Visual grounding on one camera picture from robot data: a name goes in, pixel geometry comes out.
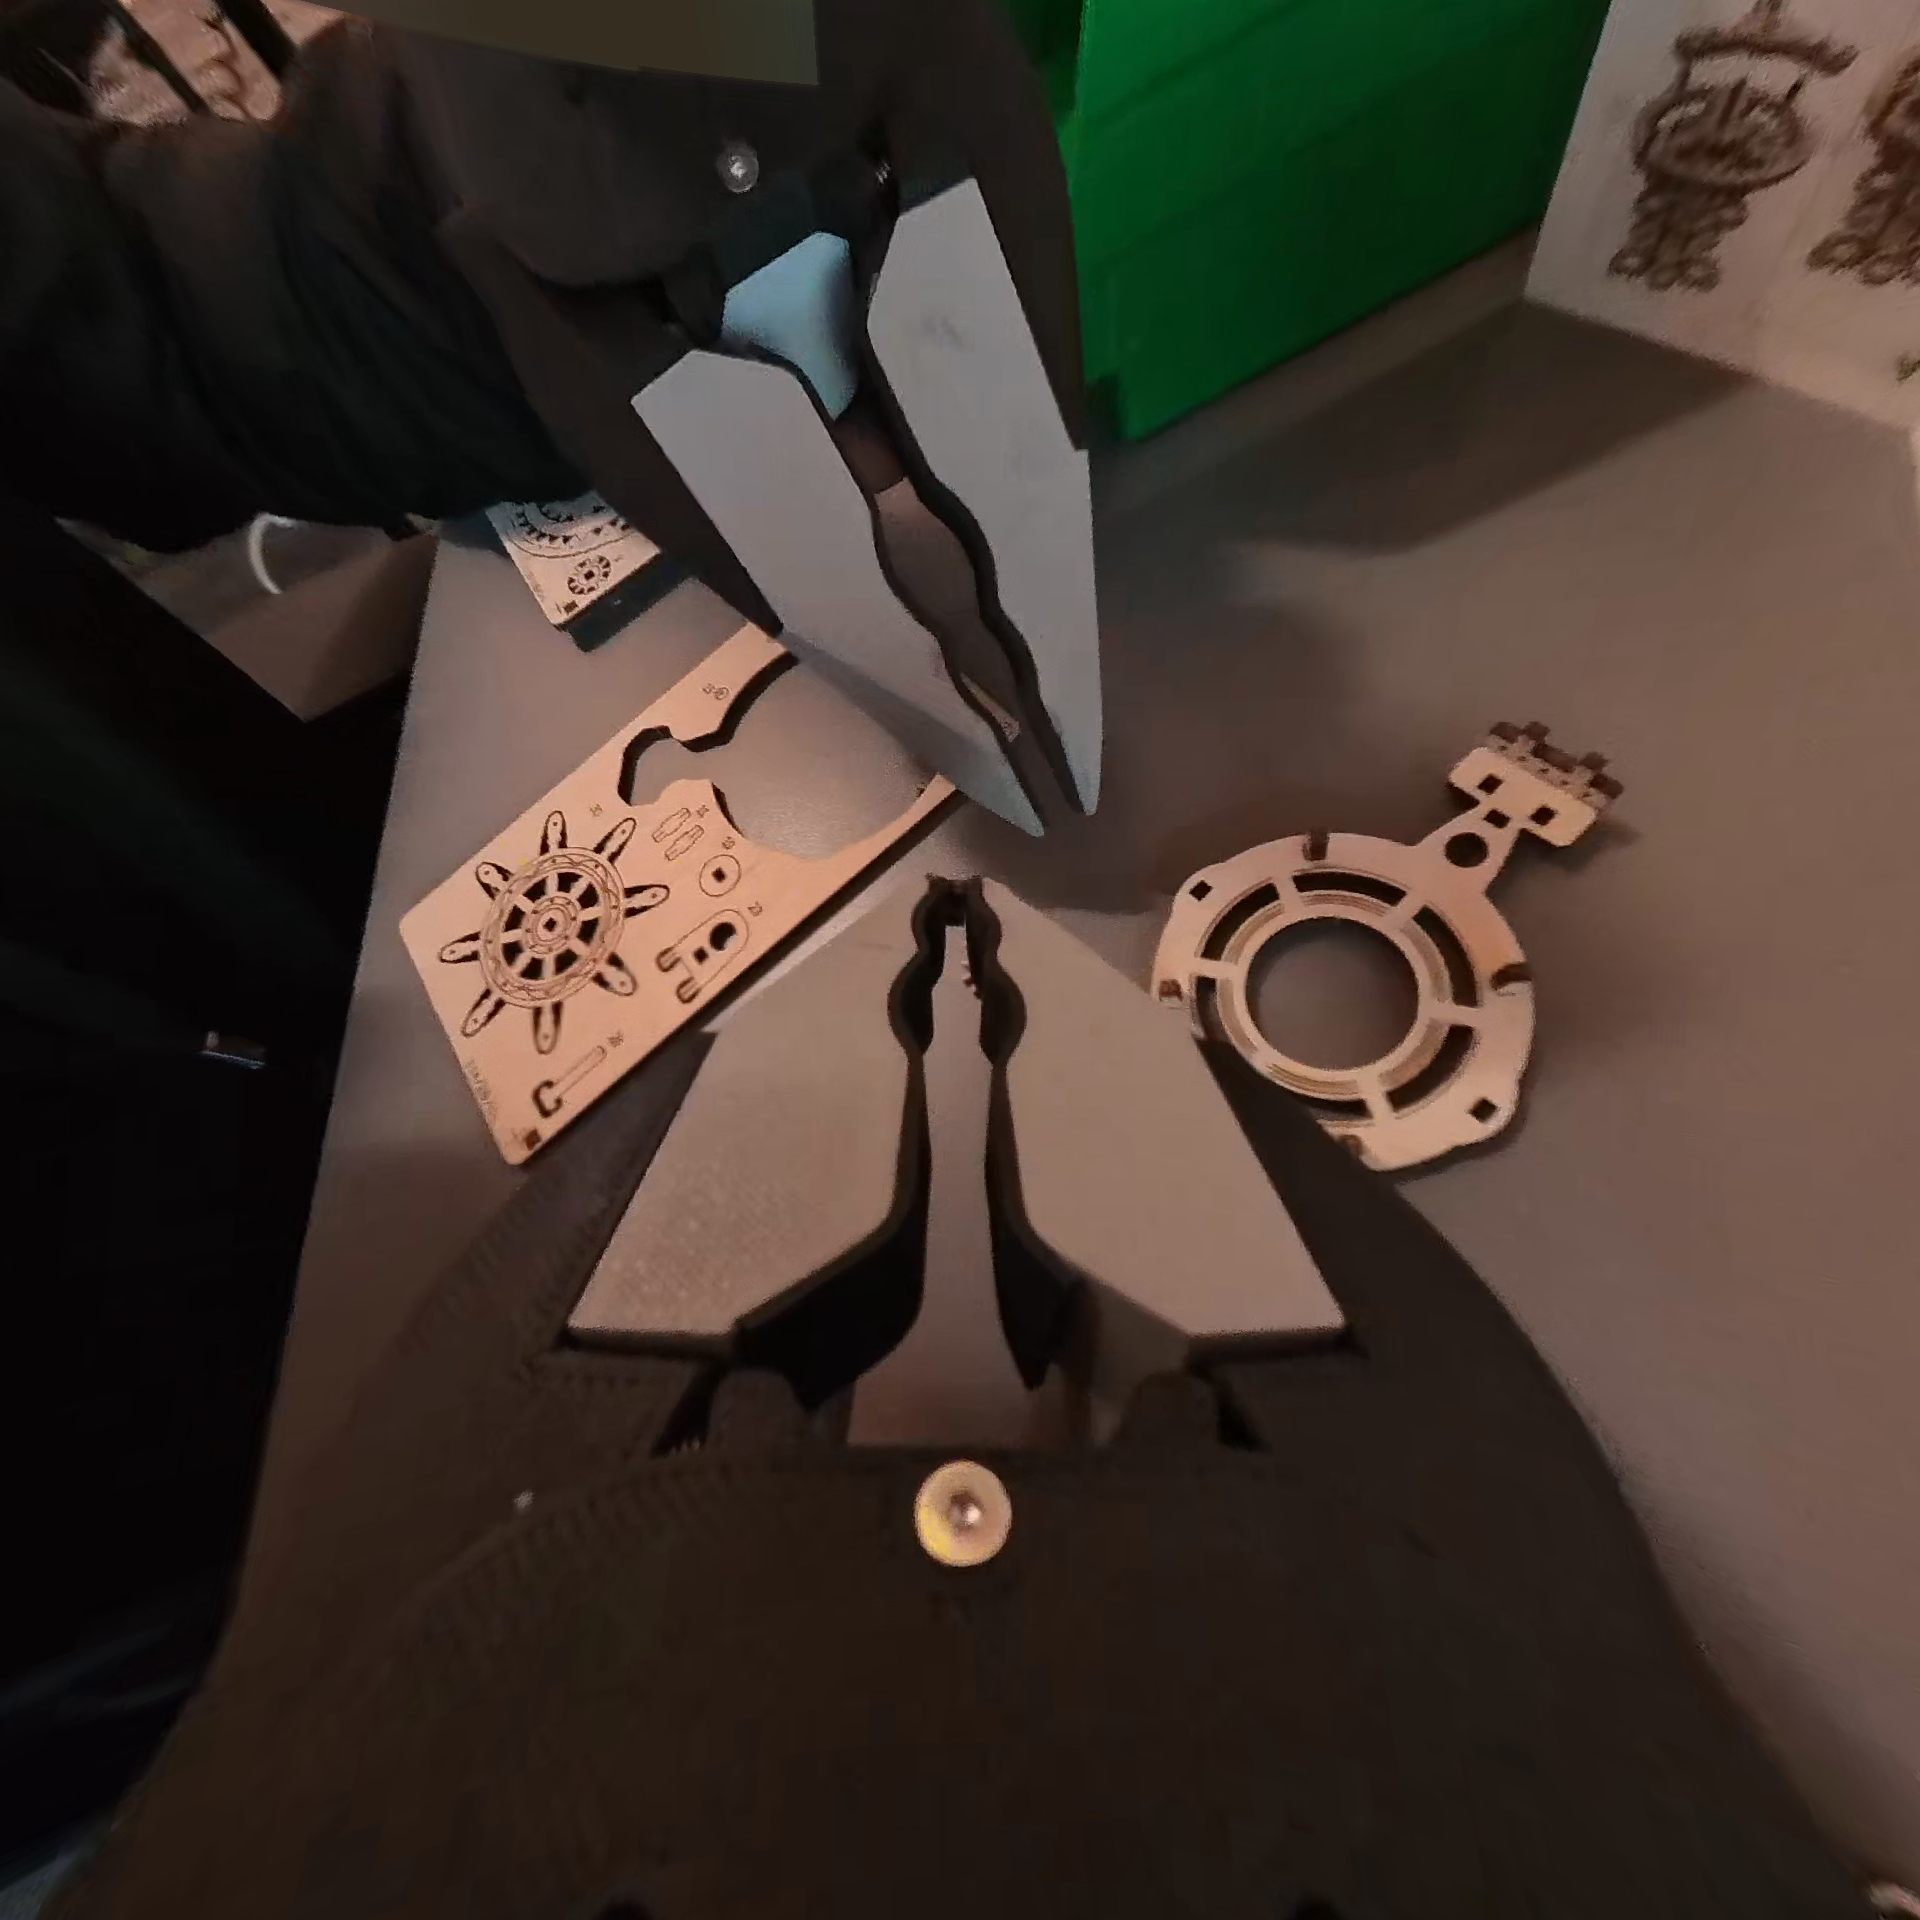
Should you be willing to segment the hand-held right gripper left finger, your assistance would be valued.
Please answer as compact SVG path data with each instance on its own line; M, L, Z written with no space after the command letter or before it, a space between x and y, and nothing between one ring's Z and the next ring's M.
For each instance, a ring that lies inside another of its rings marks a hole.
M924 1061L958 881L886 895L709 1045L566 1321L601 1350L851 1393L915 1324L927 1238Z

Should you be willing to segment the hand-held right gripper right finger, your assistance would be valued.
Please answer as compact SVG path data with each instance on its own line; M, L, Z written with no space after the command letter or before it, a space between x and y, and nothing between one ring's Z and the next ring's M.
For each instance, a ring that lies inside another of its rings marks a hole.
M1022 1381L1141 1381L1342 1337L1198 1045L997 881L975 884L984 1189Z

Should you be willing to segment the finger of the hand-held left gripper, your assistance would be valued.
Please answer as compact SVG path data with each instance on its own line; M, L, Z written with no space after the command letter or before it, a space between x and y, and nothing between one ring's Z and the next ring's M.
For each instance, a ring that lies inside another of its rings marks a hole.
M788 364L688 350L631 398L783 647L929 773L1008 826L1043 835L993 723L948 676L944 649L880 554L880 521Z
M907 468L966 554L997 698L1045 764L1049 803L1093 813L1101 649L1091 459L975 178L901 206L870 276L870 358Z

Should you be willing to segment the person's left forearm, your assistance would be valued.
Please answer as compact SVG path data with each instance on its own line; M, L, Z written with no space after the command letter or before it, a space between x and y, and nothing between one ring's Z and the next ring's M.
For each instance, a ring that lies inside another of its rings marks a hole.
M263 513L583 494L445 211L397 53L356 21L270 121L84 121L7 81L5 498L176 554Z

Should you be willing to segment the small wooden parts sheet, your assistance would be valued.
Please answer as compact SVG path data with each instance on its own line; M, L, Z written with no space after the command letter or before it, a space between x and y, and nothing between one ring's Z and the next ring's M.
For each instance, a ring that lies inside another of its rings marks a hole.
M486 507L486 527L556 628L572 628L662 559L657 543L592 489L497 501Z

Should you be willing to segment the wooden parts sheet with wheel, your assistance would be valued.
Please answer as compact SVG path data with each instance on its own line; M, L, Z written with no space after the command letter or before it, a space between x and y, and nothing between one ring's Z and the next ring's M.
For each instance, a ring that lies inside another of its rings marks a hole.
M736 630L399 919L510 1166L557 1140L960 799L932 774L885 828L790 855L751 841L710 779L625 797L647 749L727 745L792 666L768 633Z

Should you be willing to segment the black block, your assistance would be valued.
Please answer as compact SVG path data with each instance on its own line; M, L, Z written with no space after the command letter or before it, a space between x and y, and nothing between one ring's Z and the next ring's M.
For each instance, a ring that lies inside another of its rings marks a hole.
M638 572L563 621L559 633L581 654L592 654L624 633L643 613L657 605L676 585L679 578L669 573Z

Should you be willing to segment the green plastic box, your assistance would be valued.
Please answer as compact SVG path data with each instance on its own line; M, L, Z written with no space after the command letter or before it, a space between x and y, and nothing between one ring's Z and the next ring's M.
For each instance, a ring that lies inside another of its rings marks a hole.
M1534 226L1603 3L1008 5L1139 441Z

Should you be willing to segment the beige box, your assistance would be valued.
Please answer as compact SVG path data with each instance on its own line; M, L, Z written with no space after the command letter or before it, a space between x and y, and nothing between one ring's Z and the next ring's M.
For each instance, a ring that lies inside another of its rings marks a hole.
M302 721L406 676L439 556L432 526L396 537L270 514L173 556L63 530Z

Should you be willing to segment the person's black clothing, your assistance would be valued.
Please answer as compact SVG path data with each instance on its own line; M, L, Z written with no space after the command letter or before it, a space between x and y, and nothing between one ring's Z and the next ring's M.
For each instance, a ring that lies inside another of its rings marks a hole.
M287 714L5 497L7 1879L228 1615L397 733L388 690Z

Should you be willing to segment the folded paper instruction sheet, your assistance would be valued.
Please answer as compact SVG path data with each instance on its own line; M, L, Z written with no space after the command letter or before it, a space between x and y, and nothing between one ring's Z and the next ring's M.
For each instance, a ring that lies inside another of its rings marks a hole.
M1527 297L1915 429L1917 5L1611 5Z

